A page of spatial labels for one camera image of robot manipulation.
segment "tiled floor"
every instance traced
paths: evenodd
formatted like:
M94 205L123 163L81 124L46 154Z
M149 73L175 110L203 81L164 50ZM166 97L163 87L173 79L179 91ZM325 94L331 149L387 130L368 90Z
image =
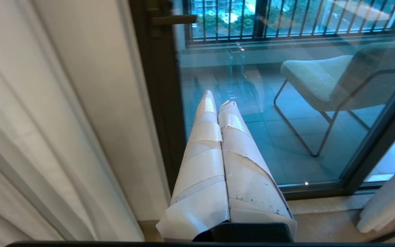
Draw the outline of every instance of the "tiled floor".
M337 180L350 161L367 131L348 113L337 117L320 157L313 158L281 119L273 105L275 94L284 82L276 71L246 67L247 79L228 83L215 69L199 69L182 78L182 98L187 133L191 131L194 114L205 90L211 89L216 105L236 101L257 146L279 185ZM327 121L315 111L288 83L278 105L312 150L318 146L328 127ZM369 126L377 119L383 105L355 110Z

